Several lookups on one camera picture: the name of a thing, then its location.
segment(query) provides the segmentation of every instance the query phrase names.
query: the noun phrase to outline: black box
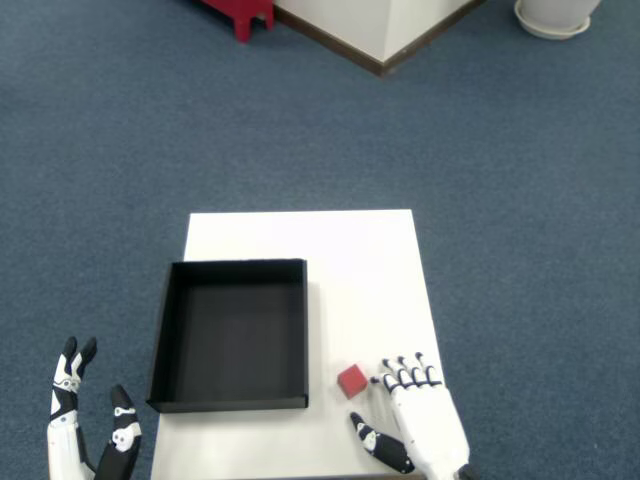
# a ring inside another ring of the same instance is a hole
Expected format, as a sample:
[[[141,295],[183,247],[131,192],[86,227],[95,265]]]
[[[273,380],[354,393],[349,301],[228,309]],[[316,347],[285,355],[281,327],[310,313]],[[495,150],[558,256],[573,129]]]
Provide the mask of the black box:
[[[147,403],[161,413],[306,408],[306,262],[171,265]]]

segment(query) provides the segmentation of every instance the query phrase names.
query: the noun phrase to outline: white wall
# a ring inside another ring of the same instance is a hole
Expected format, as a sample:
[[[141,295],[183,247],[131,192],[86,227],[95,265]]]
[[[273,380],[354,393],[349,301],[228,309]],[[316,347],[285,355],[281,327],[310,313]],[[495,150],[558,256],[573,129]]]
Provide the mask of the white wall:
[[[387,60],[398,53],[469,1],[391,0],[389,26],[382,60]]]
[[[275,0],[275,3],[383,62],[469,1]]]
[[[276,0],[275,3],[367,55],[382,60],[392,1],[396,0]]]

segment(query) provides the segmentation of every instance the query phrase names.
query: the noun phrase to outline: robotic hand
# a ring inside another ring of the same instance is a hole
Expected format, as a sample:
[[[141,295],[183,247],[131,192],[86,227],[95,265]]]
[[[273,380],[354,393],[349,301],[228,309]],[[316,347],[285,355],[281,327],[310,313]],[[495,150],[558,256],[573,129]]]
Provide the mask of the robotic hand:
[[[460,417],[435,367],[421,353],[415,360],[398,357],[382,363],[391,373],[371,382],[387,389],[404,444],[376,432],[354,412],[351,420],[365,450],[401,473],[417,468],[429,480],[473,480]]]
[[[78,389],[84,370],[97,352],[92,338],[76,352],[74,337],[67,340],[58,360],[51,393],[51,417],[47,428],[49,478],[51,480],[128,480],[140,448],[140,424],[131,399],[120,385],[111,391],[114,407],[113,434],[95,469],[87,459],[78,424]]]

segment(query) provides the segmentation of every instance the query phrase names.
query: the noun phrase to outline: red stool leg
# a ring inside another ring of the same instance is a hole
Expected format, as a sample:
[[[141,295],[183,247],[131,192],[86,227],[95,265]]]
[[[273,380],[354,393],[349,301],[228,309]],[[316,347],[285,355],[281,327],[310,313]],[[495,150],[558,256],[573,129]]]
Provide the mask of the red stool leg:
[[[236,39],[241,43],[247,43],[251,35],[251,20],[236,18],[233,20],[233,26],[236,32]]]
[[[273,28],[273,5],[269,4],[267,6],[264,16],[267,30],[271,30]]]

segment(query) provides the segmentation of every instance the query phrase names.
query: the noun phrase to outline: red block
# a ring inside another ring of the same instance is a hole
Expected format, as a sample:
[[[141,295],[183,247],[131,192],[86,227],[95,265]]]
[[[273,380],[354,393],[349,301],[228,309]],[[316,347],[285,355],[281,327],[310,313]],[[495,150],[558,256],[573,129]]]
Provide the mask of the red block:
[[[352,365],[338,375],[338,385],[347,398],[353,398],[362,392],[368,385],[367,378],[362,374],[357,365]]]

